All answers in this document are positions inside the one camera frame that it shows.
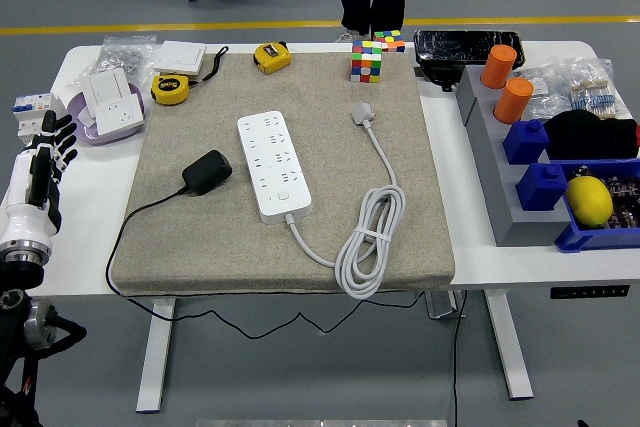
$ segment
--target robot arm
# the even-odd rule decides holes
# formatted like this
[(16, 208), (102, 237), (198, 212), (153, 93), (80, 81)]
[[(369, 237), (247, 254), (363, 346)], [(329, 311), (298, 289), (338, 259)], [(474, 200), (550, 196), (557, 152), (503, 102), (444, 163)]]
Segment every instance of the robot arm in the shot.
[[(34, 301), (25, 292), (39, 286), (51, 255), (51, 237), (60, 230), (58, 184), (76, 156), (70, 116), (56, 120), (48, 111), (42, 133), (14, 163), (6, 211), (9, 224), (0, 236), (0, 426), (40, 426), (35, 411), (38, 361), (68, 349), (86, 335), (83, 327), (61, 318), (48, 299)], [(68, 336), (56, 342), (57, 328)], [(22, 389), (5, 382), (24, 358)]]
[(77, 151), (76, 124), (65, 116), (56, 121), (47, 112), (42, 133), (17, 157), (7, 192), (9, 225), (0, 236), (0, 286), (30, 289), (42, 283), (42, 268), (51, 255), (51, 237), (62, 217), (58, 209), (58, 183)]

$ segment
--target purple bowl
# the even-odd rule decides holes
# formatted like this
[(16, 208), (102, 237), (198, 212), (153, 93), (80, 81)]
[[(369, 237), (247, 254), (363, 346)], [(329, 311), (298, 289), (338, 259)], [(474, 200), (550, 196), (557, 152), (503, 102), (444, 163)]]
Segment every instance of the purple bowl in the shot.
[[(132, 94), (136, 94), (138, 96), (140, 110), (142, 111), (142, 115), (144, 116), (144, 104), (142, 103), (142, 94), (140, 93), (140, 90), (133, 84), (129, 84), (129, 90)], [(98, 135), (97, 124), (93, 124), (91, 127), (87, 127), (78, 120), (78, 115), (86, 106), (87, 101), (84, 98), (84, 94), (80, 92), (69, 102), (69, 105), (67, 106), (67, 112), (71, 115), (73, 121), (78, 124), (78, 128), (74, 132), (75, 136), (91, 145), (106, 144), (108, 142), (125, 139), (135, 134), (142, 127), (142, 125), (138, 125), (137, 127), (131, 127), (130, 129), (123, 130), (121, 132), (114, 132), (107, 135)]]

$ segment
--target black power adapter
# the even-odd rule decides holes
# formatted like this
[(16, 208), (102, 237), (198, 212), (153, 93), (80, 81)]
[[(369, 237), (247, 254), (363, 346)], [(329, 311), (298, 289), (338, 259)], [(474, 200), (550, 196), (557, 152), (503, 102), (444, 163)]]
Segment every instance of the black power adapter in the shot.
[(215, 189), (231, 175), (231, 165), (226, 157), (212, 150), (182, 171), (188, 192), (206, 194)]

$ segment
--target plastic bag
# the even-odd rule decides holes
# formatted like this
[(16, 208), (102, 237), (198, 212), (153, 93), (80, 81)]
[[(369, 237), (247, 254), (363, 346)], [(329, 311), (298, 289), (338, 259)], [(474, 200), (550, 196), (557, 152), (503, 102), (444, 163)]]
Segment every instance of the plastic bag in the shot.
[(616, 117), (621, 106), (616, 105), (611, 60), (575, 59), (563, 62), (560, 68), (566, 72), (574, 109), (587, 110), (600, 118)]
[(79, 87), (82, 77), (121, 67), (130, 84), (140, 91), (148, 91), (151, 88), (158, 47), (155, 35), (106, 36), (98, 59), (80, 73), (73, 85)]
[(527, 109), (533, 118), (550, 119), (572, 109), (588, 110), (600, 118), (629, 117), (613, 84), (609, 59), (550, 59), (543, 65), (516, 71), (535, 91)]
[(539, 67), (520, 69), (515, 72), (516, 77), (530, 80), (534, 91), (527, 109), (534, 119), (550, 119), (560, 112), (571, 110), (568, 83), (560, 75), (559, 60), (549, 59)]

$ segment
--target lemon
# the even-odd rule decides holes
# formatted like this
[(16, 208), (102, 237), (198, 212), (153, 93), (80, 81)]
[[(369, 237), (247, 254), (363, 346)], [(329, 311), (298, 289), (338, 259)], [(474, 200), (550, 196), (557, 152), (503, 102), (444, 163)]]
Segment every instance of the lemon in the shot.
[(567, 200), (578, 222), (600, 227), (613, 213), (613, 200), (600, 179), (585, 175), (569, 181)]

